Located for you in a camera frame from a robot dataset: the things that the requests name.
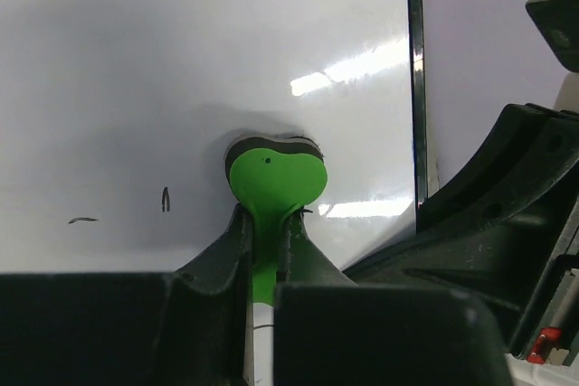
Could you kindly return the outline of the green whiteboard eraser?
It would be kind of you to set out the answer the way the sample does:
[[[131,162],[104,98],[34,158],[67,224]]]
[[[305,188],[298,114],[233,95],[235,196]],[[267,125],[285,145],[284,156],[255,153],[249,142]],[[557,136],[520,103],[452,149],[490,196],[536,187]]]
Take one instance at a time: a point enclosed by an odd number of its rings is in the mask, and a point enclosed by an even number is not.
[[[284,224],[324,192],[324,156],[308,137],[249,134],[230,143],[224,168],[233,196],[252,217],[253,301],[272,306]]]

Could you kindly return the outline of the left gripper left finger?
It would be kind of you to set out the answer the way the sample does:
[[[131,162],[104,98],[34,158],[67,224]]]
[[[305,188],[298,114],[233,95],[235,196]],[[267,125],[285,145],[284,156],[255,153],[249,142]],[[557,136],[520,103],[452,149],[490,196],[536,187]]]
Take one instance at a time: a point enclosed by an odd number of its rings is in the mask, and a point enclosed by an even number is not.
[[[252,383],[252,219],[174,272],[4,274],[4,385]]]

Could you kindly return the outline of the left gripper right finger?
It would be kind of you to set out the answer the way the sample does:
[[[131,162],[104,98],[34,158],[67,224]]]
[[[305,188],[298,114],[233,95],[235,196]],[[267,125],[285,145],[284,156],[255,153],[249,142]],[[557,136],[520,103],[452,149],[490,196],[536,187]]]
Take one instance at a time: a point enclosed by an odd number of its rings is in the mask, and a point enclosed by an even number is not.
[[[276,385],[509,385],[494,316],[453,289],[359,286],[309,239],[301,212],[280,238]]]

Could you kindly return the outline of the white whiteboard black frame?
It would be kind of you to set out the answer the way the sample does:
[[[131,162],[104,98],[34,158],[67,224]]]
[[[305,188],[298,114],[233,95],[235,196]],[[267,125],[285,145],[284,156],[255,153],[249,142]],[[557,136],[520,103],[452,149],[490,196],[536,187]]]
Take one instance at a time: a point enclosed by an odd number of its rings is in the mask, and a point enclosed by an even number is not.
[[[1,277],[171,272],[233,212],[228,145],[312,139],[344,268],[425,195],[421,0],[1,0]]]

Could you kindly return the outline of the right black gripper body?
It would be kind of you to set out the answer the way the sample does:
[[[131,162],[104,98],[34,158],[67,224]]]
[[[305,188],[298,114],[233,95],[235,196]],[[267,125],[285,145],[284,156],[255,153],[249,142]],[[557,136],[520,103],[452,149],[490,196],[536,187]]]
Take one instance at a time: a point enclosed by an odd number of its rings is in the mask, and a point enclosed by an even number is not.
[[[505,106],[417,232],[346,269],[358,283],[448,287],[482,299],[509,352],[530,351],[555,264],[578,252],[578,116]]]

